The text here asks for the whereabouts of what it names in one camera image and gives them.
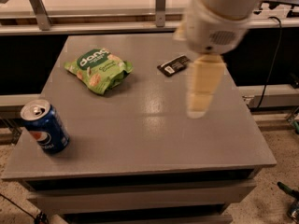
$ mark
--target floor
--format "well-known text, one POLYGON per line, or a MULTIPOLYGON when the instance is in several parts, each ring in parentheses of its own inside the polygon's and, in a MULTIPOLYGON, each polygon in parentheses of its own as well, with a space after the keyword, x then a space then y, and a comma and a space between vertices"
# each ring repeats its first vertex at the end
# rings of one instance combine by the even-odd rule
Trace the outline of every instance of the floor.
MULTIPOLYGON (((272 149, 278 165, 263 169, 255 178, 257 188, 242 203, 229 206, 224 215, 232 215, 233 224, 286 224, 293 223, 286 215, 293 198, 281 191, 281 181, 293 189, 299 185, 299 135, 285 120, 285 114, 254 115, 260 130, 272 149)), ((0 175, 13 151, 12 145, 0 145, 0 175)), ((6 195, 27 212, 36 216, 38 210, 26 201, 26 190, 13 182, 0 180, 0 193, 6 195)), ((33 219, 0 197, 1 224, 31 224, 33 219)), ((65 223, 59 217, 50 217, 50 224, 65 223)))

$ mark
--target wire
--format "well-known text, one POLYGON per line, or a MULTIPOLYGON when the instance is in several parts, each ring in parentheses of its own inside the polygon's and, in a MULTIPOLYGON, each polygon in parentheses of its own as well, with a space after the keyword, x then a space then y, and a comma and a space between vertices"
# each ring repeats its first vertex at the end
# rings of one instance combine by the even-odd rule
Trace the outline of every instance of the wire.
POLYGON ((270 77, 272 75, 272 70, 273 70, 273 67, 274 67, 274 63, 276 61, 276 58, 277 58, 277 55, 278 55, 278 49, 280 47, 280 42, 281 42, 281 37, 282 37, 282 26, 281 26, 281 20, 278 18, 278 17, 269 17, 269 19, 275 19, 279 22, 279 40, 278 40, 278 44, 277 44, 277 48, 275 50, 275 53, 274 53, 274 56, 273 56, 273 60, 272 60, 272 63, 271 63, 271 68, 270 68, 270 71, 269 71, 269 74, 268 74, 268 77, 267 77, 267 80, 263 86, 263 93, 262 93, 262 96, 261 96, 261 99, 260 99, 260 102, 259 104, 256 106, 256 108, 259 108, 261 106, 261 103, 263 101, 263 97, 264 97, 264 93, 265 93, 265 89, 267 88, 267 85, 269 83, 269 80, 270 80, 270 77))
POLYGON ((9 201, 10 203, 14 204, 15 206, 17 206, 20 210, 22 210, 25 214, 27 214, 28 216, 32 217, 34 220, 36 219, 34 216, 32 216, 30 213, 26 212, 24 209, 22 209, 20 206, 18 206, 16 203, 12 202, 9 198, 7 198, 5 195, 0 193, 0 196, 3 197, 4 199, 6 199, 7 201, 9 201))

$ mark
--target bag of chips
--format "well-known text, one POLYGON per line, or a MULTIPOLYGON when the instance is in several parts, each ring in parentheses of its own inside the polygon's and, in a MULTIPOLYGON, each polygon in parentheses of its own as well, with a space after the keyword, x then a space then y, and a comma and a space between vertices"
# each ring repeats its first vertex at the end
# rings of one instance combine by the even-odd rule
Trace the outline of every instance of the bag of chips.
POLYGON ((130 63, 110 53, 108 49, 92 49, 64 68, 76 75, 85 85, 97 94, 121 84, 132 72, 130 63))

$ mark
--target label on black object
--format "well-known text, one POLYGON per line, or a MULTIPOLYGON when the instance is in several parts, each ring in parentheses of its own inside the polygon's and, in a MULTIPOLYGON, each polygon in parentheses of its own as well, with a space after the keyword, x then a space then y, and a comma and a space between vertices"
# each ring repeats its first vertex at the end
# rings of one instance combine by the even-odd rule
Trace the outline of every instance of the label on black object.
POLYGON ((167 77, 171 77, 175 73, 186 69, 190 62, 191 60, 186 56, 179 56, 170 62, 158 65, 157 68, 167 77))

